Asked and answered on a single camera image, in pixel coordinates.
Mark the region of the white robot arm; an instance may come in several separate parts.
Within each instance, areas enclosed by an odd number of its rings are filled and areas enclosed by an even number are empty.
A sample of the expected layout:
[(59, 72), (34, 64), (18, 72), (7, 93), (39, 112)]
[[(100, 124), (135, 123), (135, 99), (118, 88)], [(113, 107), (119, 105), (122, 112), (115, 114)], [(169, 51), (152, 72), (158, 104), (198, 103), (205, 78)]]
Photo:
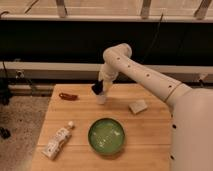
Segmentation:
[(132, 49), (118, 44), (104, 50), (92, 91), (106, 102), (120, 72), (168, 105), (172, 115), (170, 171), (213, 171), (213, 90), (192, 88), (131, 59)]

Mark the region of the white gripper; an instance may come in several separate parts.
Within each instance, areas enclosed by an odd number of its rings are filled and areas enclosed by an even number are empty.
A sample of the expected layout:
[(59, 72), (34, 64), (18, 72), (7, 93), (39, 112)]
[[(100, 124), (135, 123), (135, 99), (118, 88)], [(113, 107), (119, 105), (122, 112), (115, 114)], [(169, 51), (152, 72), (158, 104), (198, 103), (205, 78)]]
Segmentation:
[(108, 66), (102, 66), (98, 75), (99, 81), (96, 81), (91, 89), (96, 95), (100, 95), (102, 92), (107, 93), (115, 79), (116, 71)]

